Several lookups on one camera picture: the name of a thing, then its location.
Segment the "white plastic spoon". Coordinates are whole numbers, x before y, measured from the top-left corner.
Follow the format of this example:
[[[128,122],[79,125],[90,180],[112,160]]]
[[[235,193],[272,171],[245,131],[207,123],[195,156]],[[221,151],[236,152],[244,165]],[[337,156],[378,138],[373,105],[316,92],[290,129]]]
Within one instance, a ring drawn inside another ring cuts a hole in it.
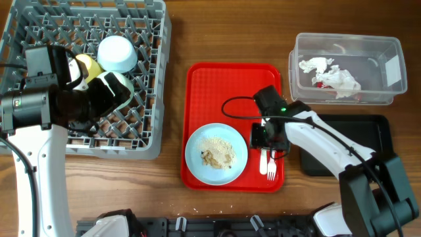
[[[267,174],[267,150],[265,149],[261,149],[260,151],[260,163],[259,163],[259,172],[262,175],[266,175]]]

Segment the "white plastic fork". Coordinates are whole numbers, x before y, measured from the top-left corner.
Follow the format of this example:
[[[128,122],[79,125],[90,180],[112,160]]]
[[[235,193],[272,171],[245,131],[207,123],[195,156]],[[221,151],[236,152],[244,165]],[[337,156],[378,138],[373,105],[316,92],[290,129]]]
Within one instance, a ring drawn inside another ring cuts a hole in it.
[[[267,151],[267,155],[269,158],[269,161],[267,164],[267,179],[269,181],[274,181],[276,177],[277,166],[276,166],[275,159],[273,158],[275,153],[276,153],[275,151]]]

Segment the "yellow plastic cup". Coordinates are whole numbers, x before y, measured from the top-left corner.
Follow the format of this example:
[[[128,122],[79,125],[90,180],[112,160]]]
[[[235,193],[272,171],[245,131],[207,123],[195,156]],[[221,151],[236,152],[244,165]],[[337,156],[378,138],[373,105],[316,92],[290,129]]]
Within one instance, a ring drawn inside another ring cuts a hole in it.
[[[81,63],[84,80],[87,84],[103,72],[99,63],[89,55],[79,54],[76,59]]]

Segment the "food scraps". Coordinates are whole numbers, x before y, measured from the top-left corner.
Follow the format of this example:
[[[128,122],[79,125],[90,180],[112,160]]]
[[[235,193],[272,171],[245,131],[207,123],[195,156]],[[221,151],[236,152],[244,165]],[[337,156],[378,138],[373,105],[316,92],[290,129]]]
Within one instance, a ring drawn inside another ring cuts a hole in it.
[[[231,169],[237,160],[232,144],[219,137],[201,138],[196,148],[202,164],[213,169]]]

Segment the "green bowl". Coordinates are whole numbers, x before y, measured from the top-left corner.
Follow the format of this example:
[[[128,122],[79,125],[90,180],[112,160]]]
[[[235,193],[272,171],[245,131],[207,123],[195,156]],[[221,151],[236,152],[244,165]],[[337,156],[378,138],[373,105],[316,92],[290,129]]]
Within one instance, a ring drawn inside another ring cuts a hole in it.
[[[116,79],[124,86],[127,87],[127,89],[130,91],[130,95],[129,98],[127,98],[125,101],[123,101],[118,107],[117,109],[122,109],[125,106],[129,105],[130,101],[133,99],[134,97],[134,86],[133,84],[130,82],[129,79],[127,79],[127,77],[125,77],[123,74],[119,73],[119,72],[102,72],[100,75],[98,75],[98,78],[100,78],[102,81],[104,81],[104,83],[109,86],[105,80],[105,76],[108,74],[113,74]]]

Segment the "light blue bowl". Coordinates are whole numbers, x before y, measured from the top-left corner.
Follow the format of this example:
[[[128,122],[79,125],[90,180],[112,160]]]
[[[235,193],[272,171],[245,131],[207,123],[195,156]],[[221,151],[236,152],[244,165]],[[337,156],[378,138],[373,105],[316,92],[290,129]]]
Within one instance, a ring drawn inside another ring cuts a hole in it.
[[[137,55],[132,43],[122,36],[109,36],[101,41],[97,62],[104,71],[126,73],[137,64]]]

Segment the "red snack wrapper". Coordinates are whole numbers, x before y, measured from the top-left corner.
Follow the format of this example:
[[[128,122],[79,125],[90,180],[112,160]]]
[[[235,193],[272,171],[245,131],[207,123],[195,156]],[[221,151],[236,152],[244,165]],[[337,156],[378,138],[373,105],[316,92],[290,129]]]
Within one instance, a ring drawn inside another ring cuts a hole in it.
[[[317,82],[316,87],[321,88],[321,89],[333,89],[331,86],[327,86],[327,85],[323,84],[322,82]],[[339,99],[338,98],[338,92],[336,92],[336,91],[328,91],[328,94],[334,95],[336,99]],[[347,96],[347,98],[352,98],[354,100],[360,101],[362,99],[362,96],[361,96],[361,94],[356,93],[356,94]]]

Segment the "light blue plate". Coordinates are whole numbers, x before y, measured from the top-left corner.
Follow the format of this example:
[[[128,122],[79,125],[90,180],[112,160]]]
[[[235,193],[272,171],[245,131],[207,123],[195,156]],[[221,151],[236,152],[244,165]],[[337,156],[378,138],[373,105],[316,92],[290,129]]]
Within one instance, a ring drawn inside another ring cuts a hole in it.
[[[245,171],[248,147],[236,129],[211,123],[188,138],[184,155],[187,168],[196,179],[211,186],[223,186]]]

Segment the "white napkin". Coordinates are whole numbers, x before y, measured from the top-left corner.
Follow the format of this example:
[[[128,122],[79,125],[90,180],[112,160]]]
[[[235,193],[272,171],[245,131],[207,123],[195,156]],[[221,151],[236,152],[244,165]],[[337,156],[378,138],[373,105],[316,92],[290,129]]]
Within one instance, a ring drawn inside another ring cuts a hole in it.
[[[299,68],[304,73],[310,73],[315,70],[315,76],[311,79],[312,85],[322,82],[327,86],[331,86],[338,92],[338,98],[359,93],[361,85],[355,80],[351,73],[346,69],[340,69],[338,65],[333,65],[333,58],[313,57],[309,60],[299,62]]]

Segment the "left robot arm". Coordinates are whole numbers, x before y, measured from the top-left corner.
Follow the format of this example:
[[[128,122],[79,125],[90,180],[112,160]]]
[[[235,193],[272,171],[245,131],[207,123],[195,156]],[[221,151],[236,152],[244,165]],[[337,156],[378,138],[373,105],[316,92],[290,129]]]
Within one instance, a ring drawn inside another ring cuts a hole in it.
[[[69,132],[91,133],[97,121],[134,96],[117,72],[92,79],[87,89],[73,80],[68,58],[56,45],[25,50],[27,76],[20,89],[1,98],[1,142],[12,150],[18,191],[19,236],[73,236],[65,177]]]

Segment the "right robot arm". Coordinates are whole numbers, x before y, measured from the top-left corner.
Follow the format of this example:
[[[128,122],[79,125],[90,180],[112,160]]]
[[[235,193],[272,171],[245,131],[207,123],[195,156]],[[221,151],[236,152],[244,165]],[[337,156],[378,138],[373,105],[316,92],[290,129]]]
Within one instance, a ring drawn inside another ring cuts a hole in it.
[[[322,236],[387,236],[419,217],[419,207],[401,158],[344,136],[301,101],[286,103],[274,86],[253,97],[266,122],[251,135],[254,147],[286,151],[297,145],[339,181],[340,204],[317,211]]]

